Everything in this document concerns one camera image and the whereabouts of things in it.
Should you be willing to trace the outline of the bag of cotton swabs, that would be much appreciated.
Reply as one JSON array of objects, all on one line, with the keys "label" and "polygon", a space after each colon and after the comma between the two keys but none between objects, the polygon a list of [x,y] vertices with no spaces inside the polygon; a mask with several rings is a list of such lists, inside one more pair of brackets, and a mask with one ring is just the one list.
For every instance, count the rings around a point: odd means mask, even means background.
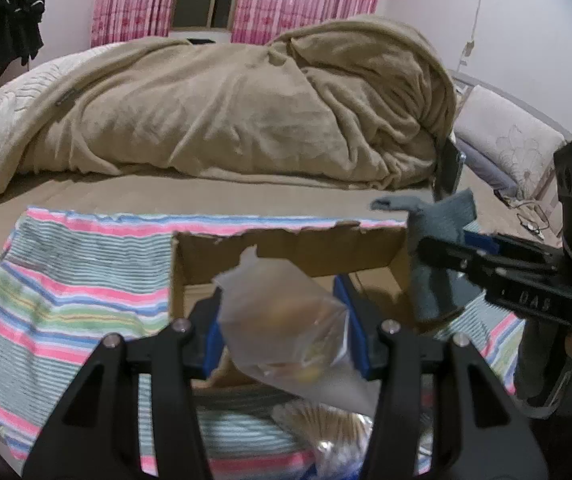
[{"label": "bag of cotton swabs", "polygon": [[298,399],[275,406],[272,418],[312,450],[314,465],[303,479],[359,477],[373,431],[371,417]]}]

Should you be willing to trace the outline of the striped colourful cloth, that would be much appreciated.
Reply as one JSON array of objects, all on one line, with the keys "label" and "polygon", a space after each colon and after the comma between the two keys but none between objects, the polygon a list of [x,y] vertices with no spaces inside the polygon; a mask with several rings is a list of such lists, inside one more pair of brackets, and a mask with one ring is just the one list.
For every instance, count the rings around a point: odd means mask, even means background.
[{"label": "striped colourful cloth", "polygon": [[[171,237],[327,228],[314,217],[81,214],[31,207],[0,254],[0,435],[24,463],[60,396],[110,333],[136,339],[169,320]],[[196,398],[219,479],[302,479],[314,458],[272,420],[286,393],[265,386]]]}]

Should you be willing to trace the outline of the white patterned quilt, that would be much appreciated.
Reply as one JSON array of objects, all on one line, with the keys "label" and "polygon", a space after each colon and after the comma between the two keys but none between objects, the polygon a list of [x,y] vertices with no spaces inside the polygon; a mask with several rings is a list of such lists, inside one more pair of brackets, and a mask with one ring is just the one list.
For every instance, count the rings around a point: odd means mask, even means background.
[{"label": "white patterned quilt", "polygon": [[73,70],[120,45],[106,44],[83,52],[55,58],[17,76],[0,87],[0,139],[5,139],[28,108],[43,93],[64,81]]}]

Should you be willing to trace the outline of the clear plastic bag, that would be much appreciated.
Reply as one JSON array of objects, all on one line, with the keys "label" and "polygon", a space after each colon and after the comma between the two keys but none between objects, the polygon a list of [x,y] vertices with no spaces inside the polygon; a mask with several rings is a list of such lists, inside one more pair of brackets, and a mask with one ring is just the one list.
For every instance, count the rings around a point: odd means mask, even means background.
[{"label": "clear plastic bag", "polygon": [[348,306],[287,259],[246,248],[213,278],[220,326],[241,373],[305,400],[374,415],[379,393],[350,356]]}]

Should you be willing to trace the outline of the grey sock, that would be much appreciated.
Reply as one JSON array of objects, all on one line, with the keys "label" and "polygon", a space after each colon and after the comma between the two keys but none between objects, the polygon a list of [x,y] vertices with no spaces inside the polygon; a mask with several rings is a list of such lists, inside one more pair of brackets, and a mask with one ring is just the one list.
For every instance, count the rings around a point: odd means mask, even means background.
[{"label": "grey sock", "polygon": [[464,243],[464,227],[477,220],[472,191],[458,192],[428,204],[417,196],[389,195],[371,202],[371,209],[405,211],[409,259],[409,294],[415,320],[435,323],[460,312],[481,294],[450,266],[446,248]]}]

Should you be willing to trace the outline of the grey floral pillow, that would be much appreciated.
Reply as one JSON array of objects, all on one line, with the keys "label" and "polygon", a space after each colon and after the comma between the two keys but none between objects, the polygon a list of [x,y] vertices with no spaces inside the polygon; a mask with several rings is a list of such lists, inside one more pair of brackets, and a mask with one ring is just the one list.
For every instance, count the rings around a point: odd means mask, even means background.
[{"label": "grey floral pillow", "polygon": [[526,200],[541,191],[554,153],[566,143],[560,132],[482,86],[464,99],[454,133],[511,177]]}]

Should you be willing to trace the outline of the brown cardboard box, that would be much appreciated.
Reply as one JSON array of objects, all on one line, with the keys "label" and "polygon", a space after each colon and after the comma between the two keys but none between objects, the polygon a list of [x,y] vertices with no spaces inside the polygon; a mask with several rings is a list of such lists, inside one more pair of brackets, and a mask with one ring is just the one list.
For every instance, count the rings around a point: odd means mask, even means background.
[{"label": "brown cardboard box", "polygon": [[405,226],[359,223],[244,229],[235,235],[173,236],[169,311],[191,312],[185,290],[212,285],[231,362],[257,382],[305,396],[313,386],[356,386],[344,360],[355,350],[351,311],[338,276],[378,321],[415,327]]}]

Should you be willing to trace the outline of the beige plush blanket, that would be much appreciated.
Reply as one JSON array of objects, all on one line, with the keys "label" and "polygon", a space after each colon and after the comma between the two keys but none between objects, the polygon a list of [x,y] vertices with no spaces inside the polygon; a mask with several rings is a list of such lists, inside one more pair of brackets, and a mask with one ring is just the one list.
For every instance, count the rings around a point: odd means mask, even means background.
[{"label": "beige plush blanket", "polygon": [[0,196],[18,174],[397,190],[437,171],[453,82],[416,29],[359,15],[268,44],[146,37],[84,63],[0,139]]}]

